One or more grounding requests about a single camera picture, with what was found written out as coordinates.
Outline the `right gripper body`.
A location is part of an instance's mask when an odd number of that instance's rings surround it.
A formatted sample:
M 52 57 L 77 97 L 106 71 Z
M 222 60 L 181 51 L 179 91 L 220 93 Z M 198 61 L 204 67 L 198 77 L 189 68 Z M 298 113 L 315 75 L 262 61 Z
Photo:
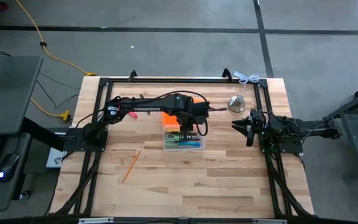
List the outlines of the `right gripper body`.
M 267 119 L 263 111 L 251 109 L 247 118 L 246 146 L 253 146 L 257 134 L 261 146 L 267 145 Z

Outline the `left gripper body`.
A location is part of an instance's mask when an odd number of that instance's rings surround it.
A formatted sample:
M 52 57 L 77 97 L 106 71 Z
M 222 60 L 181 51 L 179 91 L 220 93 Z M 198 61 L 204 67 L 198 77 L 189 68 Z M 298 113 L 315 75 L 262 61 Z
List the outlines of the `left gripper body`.
M 166 124 L 204 124 L 209 117 L 209 102 L 202 96 L 181 93 L 168 95 L 173 110 L 166 112 Z

